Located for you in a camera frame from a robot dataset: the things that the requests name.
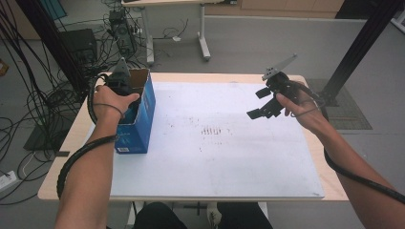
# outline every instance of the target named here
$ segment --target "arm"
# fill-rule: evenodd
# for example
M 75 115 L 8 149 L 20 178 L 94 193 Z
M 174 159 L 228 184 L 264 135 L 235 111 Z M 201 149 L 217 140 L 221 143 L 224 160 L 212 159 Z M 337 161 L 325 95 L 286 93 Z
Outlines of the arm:
M 298 115 L 297 120 L 300 124 L 319 138 L 328 155 L 336 164 L 354 174 L 391 189 L 394 188 L 357 154 L 318 110 L 299 115 L 313 109 L 315 107 L 313 102 L 306 102 L 298 106 L 281 94 L 277 94 L 277 100 L 281 105 L 286 107 L 286 115 L 289 112 Z M 366 228 L 404 228 L 405 205 L 403 203 L 347 177 L 337 175 L 351 201 L 354 211 Z
M 110 104 L 123 113 L 138 94 L 116 95 L 97 86 L 95 103 Z M 88 142 L 115 135 L 121 114 L 108 106 L 96 106 L 97 123 Z M 68 174 L 59 203 L 55 228 L 105 228 L 113 175 L 114 143 L 101 145 L 81 157 Z

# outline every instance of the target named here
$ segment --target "blue box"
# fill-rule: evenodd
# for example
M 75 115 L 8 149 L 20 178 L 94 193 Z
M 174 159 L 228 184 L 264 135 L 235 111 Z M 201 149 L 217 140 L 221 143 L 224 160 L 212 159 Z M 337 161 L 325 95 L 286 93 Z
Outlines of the blue box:
M 156 98 L 148 69 L 129 70 L 130 88 L 140 94 L 138 110 L 129 109 L 118 124 L 116 151 L 119 154 L 146 154 L 155 112 Z

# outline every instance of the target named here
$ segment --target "extension cord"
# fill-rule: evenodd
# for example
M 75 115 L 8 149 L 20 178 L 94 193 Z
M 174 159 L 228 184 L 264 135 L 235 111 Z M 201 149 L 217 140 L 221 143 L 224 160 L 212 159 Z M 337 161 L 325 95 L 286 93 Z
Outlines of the extension cord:
M 17 177 L 15 176 L 14 171 L 8 172 L 8 177 L 6 175 L 2 175 L 0 177 L 0 193 L 12 186 L 14 183 L 18 182 Z

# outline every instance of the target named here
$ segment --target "desk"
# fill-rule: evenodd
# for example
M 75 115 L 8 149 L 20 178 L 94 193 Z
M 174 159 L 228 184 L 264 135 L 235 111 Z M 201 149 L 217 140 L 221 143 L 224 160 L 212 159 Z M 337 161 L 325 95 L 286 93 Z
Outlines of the desk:
M 148 15 L 147 15 L 147 7 L 150 6 L 164 6 L 164 5 L 186 5 L 186 4 L 199 4 L 200 5 L 200 31 L 198 32 L 198 37 L 200 41 L 200 46 L 202 47 L 202 56 L 205 60 L 209 60 L 211 58 L 211 54 L 209 53 L 208 46 L 206 45 L 205 41 L 205 34 L 204 34 L 204 15 L 205 15 L 205 6 L 206 3 L 218 3 L 222 2 L 223 0 L 138 0 L 134 2 L 124 3 L 122 2 L 122 6 L 126 8 L 140 8 L 140 13 L 142 15 L 143 21 L 143 30 L 145 33 L 146 39 L 146 60 L 149 65 L 153 65 L 155 62 L 154 57 L 154 50 L 153 50 L 153 38 L 149 32 L 149 23 L 148 23 Z
M 302 76 L 291 75 L 291 79 L 304 81 Z M 258 74 L 214 74 L 214 73 L 152 73 L 153 82 L 198 82 L 198 83 L 255 83 L 263 84 L 261 76 Z M 92 122 L 87 114 L 86 106 L 83 106 L 77 115 L 74 125 L 70 130 L 65 142 L 62 145 L 61 151 L 69 151 L 74 153 L 84 143 L 85 137 L 91 127 Z M 309 131 L 304 130 L 305 139 L 309 145 L 309 152 L 313 159 L 316 172 L 320 178 L 325 197 L 322 200 L 348 200 L 340 182 L 337 179 L 335 172 L 329 168 L 323 157 L 323 147 L 317 138 Z M 42 184 L 38 196 L 43 199 L 57 199 L 56 195 L 56 181 L 59 175 L 60 168 L 63 166 L 66 157 L 57 157 L 47 174 L 47 177 Z M 131 197 L 131 198 L 116 198 L 121 200 L 195 200 L 194 198 L 155 198 L 150 199 L 146 197 Z M 203 200 L 221 200 L 215 197 L 204 198 Z M 257 197 L 257 198 L 233 198 L 233 200 L 256 200 L 256 201 L 269 201 L 271 198 Z

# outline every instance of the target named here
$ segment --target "person's right hand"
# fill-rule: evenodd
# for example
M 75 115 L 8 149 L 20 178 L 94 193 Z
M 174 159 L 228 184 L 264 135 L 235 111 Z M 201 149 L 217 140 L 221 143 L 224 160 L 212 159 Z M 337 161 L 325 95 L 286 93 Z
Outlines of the person's right hand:
M 298 122 L 306 129 L 314 134 L 322 132 L 321 128 L 325 125 L 330 125 L 329 122 L 322 116 L 315 102 L 307 94 L 300 90 L 299 104 L 297 105 L 287 97 L 280 93 L 276 94 L 277 101 L 286 108 L 285 115 L 293 113 Z

